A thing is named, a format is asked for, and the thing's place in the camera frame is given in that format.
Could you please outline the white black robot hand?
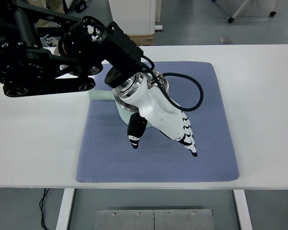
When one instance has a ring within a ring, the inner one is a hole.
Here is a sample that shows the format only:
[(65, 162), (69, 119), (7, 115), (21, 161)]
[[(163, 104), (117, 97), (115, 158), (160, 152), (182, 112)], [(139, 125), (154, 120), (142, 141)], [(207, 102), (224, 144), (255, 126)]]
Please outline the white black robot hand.
[(128, 124), (127, 137), (134, 149), (138, 148), (147, 126), (152, 126), (197, 156), (191, 123), (180, 106), (168, 97), (168, 83), (163, 74), (136, 73), (114, 88), (113, 94), (117, 104), (132, 113), (122, 119)]

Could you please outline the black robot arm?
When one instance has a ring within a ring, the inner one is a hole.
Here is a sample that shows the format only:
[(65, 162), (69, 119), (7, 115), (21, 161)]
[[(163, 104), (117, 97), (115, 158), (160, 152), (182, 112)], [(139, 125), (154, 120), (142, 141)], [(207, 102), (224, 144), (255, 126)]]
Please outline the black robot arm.
[(0, 0), (0, 83), (9, 97), (83, 92), (109, 62), (117, 87), (144, 69), (143, 51), (115, 22), (103, 25), (18, 0)]

